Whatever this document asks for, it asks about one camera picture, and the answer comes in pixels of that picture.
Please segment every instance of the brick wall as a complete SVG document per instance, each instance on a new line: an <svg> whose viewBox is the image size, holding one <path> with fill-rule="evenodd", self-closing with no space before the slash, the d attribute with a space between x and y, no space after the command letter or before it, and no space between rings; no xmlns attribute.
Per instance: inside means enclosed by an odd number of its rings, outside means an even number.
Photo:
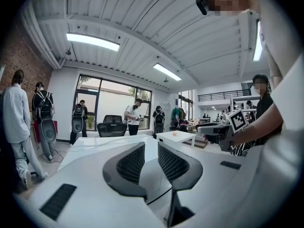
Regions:
<svg viewBox="0 0 304 228"><path fill-rule="evenodd" d="M3 91L11 84L16 70L23 70L25 79L21 88L28 95L29 108L31 110L31 101L35 93L36 83L43 82L47 89L53 69L42 58L18 18L13 22L10 31L7 33L7 38L2 43L0 64L5 65L0 82L0 91Z"/></svg>

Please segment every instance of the window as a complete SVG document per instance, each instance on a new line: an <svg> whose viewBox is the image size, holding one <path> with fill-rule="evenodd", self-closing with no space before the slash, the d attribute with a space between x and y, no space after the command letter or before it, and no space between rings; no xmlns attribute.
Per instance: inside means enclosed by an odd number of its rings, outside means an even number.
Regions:
<svg viewBox="0 0 304 228"><path fill-rule="evenodd" d="M193 92L192 90L179 93L179 106L182 107L186 114L186 120L193 119Z"/></svg>
<svg viewBox="0 0 304 228"><path fill-rule="evenodd" d="M98 89L100 87L101 79L80 76L77 84L77 89L74 98L74 105L81 100L85 101L88 111L88 119L86 121L86 129L88 131L96 131L96 113L97 101L99 97Z"/></svg>
<svg viewBox="0 0 304 228"><path fill-rule="evenodd" d="M122 116L127 106L134 105L136 98L141 98L143 103L138 110L144 116L144 121L140 122L139 129L149 129L151 97L149 90L81 75L74 104L85 100L89 115L87 130L96 131L97 124L102 123L106 115Z"/></svg>

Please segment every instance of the mesh panel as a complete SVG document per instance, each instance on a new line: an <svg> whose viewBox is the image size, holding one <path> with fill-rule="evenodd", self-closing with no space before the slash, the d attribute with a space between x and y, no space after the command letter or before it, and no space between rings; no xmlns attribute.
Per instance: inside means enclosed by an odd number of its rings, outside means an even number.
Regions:
<svg viewBox="0 0 304 228"><path fill-rule="evenodd" d="M185 174L189 169L189 164L185 160L162 146L158 146L158 163L170 183Z"/></svg>
<svg viewBox="0 0 304 228"><path fill-rule="evenodd" d="M124 179L137 184L144 165L144 147L123 157L116 165L117 172Z"/></svg>

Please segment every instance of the fluorescent light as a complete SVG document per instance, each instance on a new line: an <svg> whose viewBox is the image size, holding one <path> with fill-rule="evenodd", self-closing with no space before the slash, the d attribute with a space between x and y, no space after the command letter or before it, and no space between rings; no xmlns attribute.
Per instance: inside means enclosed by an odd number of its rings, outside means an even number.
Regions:
<svg viewBox="0 0 304 228"><path fill-rule="evenodd" d="M81 35L81 34L67 33L66 38L67 38L67 40L70 40L70 41L92 44L92 45L95 45L95 46L108 48L108 49L111 49L113 51L118 51L119 46L120 46L119 44L117 44L115 42L112 42L112 41L109 41L109 40L105 40L105 39L101 39L101 38L97 38L97 37L92 37L92 36L87 36L87 35Z"/></svg>
<svg viewBox="0 0 304 228"><path fill-rule="evenodd" d="M175 79L176 81L181 80L180 77L178 77L177 75L175 75L174 73L172 73L171 71L169 71L168 69L164 68L162 65L160 65L159 63L154 65L154 68L157 70L160 70L162 73L170 76L171 78Z"/></svg>
<svg viewBox="0 0 304 228"><path fill-rule="evenodd" d="M261 58L261 54L262 54L262 44L261 44L261 38L260 38L260 29L261 29L261 25L260 25L260 21L257 23L257 33L256 33L256 49L255 49L255 53L253 56L253 60L255 62L259 61Z"/></svg>

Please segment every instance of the mesh chair back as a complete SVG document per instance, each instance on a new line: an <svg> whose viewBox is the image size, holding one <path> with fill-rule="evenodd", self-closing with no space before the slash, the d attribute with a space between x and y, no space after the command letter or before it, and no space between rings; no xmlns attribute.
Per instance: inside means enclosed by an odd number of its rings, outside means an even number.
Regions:
<svg viewBox="0 0 304 228"><path fill-rule="evenodd" d="M121 137L124 136L127 131L127 124L124 123L99 123L97 125L97 130L99 137L108 138L108 137Z"/></svg>
<svg viewBox="0 0 304 228"><path fill-rule="evenodd" d="M117 115L105 115L104 116L104 121L103 123L106 124L122 124L123 123L123 119L122 116L117 116Z"/></svg>

